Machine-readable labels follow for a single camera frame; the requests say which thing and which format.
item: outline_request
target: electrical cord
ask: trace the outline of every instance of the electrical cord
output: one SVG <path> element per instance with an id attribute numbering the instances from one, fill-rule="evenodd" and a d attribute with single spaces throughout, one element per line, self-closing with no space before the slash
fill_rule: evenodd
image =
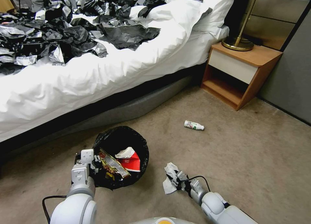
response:
<path id="1" fill-rule="evenodd" d="M 205 177 L 204 177 L 204 176 L 201 176 L 201 175 L 197 175 L 197 176 L 192 177 L 192 178 L 190 178 L 190 179 L 181 180 L 180 182 L 186 182 L 186 181 L 190 181 L 190 180 L 193 180 L 193 179 L 196 179 L 196 178 L 203 178 L 203 179 L 205 180 L 205 182 L 206 182 L 206 185 L 207 185 L 208 191 L 209 191 L 209 192 L 211 191 L 211 190 L 210 190 L 210 187 L 209 187 L 209 185 L 208 185 L 207 180 L 205 179 Z"/>
<path id="2" fill-rule="evenodd" d="M 42 208 L 43 208 L 44 214 L 46 216 L 46 219 L 48 221 L 48 224 L 50 224 L 51 218 L 50 218 L 49 213 L 48 213 L 48 211 L 46 209 L 45 200 L 46 199 L 50 199 L 50 198 L 66 198 L 66 197 L 67 196 L 47 196 L 47 197 L 43 198 L 43 200 L 42 200 Z"/>

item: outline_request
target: wooden nightstand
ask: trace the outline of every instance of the wooden nightstand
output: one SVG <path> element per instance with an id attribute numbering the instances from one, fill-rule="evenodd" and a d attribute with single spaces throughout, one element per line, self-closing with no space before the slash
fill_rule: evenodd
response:
<path id="1" fill-rule="evenodd" d="M 201 88 L 236 111 L 249 102 L 267 79 L 282 52 L 255 45 L 251 51 L 233 51 L 212 45 Z"/>

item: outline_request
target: white pillow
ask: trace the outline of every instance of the white pillow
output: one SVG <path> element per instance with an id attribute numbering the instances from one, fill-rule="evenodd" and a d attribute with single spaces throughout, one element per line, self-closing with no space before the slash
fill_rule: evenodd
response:
<path id="1" fill-rule="evenodd" d="M 194 31 L 215 32 L 219 34 L 220 27 L 224 24 L 225 17 L 233 4 L 233 0 L 203 0 L 202 7 L 213 11 L 202 17 L 193 27 Z"/>

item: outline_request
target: white bottle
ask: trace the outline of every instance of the white bottle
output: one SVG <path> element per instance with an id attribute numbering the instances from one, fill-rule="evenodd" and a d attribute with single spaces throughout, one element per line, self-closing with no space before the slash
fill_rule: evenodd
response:
<path id="1" fill-rule="evenodd" d="M 199 123 L 188 121 L 188 120 L 185 120 L 184 126 L 187 128 L 196 129 L 196 130 L 204 130 L 203 125 L 200 125 Z"/>

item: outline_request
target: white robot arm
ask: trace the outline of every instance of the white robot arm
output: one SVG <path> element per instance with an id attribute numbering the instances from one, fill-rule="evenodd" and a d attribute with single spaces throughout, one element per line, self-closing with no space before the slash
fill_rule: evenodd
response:
<path id="1" fill-rule="evenodd" d="M 81 160 L 71 170 L 72 185 L 66 199 L 53 211 L 49 224 L 94 224 L 96 216 L 96 202 L 94 180 L 89 176 L 89 166 L 94 159 L 94 151 L 82 150 Z M 214 224 L 257 224 L 251 217 L 228 204 L 218 193 L 205 191 L 200 182 L 188 179 L 183 171 L 176 173 L 176 179 L 171 181 L 178 190 L 187 191 L 189 196 L 198 203 L 207 218 Z M 158 217 L 141 220 L 135 224 L 191 224 L 191 222 L 168 217 Z"/>
<path id="2" fill-rule="evenodd" d="M 67 198 L 54 209 L 50 224 L 95 223 L 95 185 L 88 169 L 93 158 L 93 149 L 81 151 L 81 160 L 71 170 L 72 185 Z"/>
<path id="3" fill-rule="evenodd" d="M 219 193 L 205 191 L 197 179 L 188 179 L 183 171 L 177 172 L 176 176 L 176 180 L 172 180 L 172 182 L 177 187 L 179 186 L 180 190 L 188 192 L 212 223 L 258 224 L 239 208 L 226 202 Z"/>

